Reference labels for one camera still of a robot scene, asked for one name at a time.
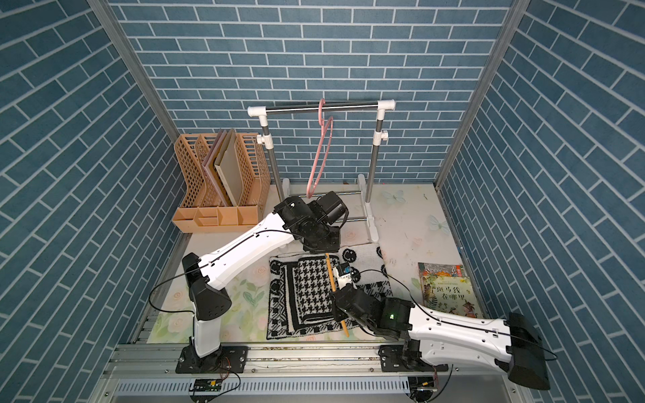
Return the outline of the pink clothes hanger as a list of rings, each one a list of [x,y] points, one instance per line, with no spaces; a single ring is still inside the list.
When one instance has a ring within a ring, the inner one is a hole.
[[[334,118],[324,117],[324,106],[326,100],[322,98],[317,107],[317,120],[320,126],[320,139],[317,145],[316,154],[312,163],[312,169],[307,181],[306,196],[312,198],[319,181],[322,178],[324,168],[329,157],[330,146],[334,133]]]

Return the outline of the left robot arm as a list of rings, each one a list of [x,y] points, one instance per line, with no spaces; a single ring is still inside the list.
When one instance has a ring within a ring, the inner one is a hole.
[[[340,231],[349,209],[340,196],[330,191],[305,201],[289,196],[275,205],[272,213],[246,233],[209,254],[189,253],[181,263],[189,298],[194,307],[191,350],[199,359],[220,350],[221,317],[232,307],[226,286],[239,273],[268,253],[295,240],[304,251],[336,253]]]

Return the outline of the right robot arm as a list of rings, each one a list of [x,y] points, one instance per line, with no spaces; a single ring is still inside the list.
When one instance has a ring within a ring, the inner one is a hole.
[[[377,337],[402,342],[400,365],[412,371],[465,364],[503,372],[513,383],[550,389],[542,338],[524,315],[478,319],[435,312],[396,297],[382,300],[354,285],[331,293],[333,313]]]

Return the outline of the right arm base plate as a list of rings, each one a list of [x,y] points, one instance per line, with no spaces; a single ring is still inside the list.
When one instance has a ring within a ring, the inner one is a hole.
[[[424,362],[418,340],[408,340],[404,344],[382,344],[378,355],[381,370],[385,373],[449,371],[447,364],[431,365]]]

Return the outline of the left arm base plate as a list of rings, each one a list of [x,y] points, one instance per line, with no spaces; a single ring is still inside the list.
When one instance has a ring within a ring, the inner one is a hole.
[[[176,370],[177,374],[242,374],[245,370],[249,348],[243,345],[222,345],[214,353],[200,358],[195,347],[190,344],[181,351]]]

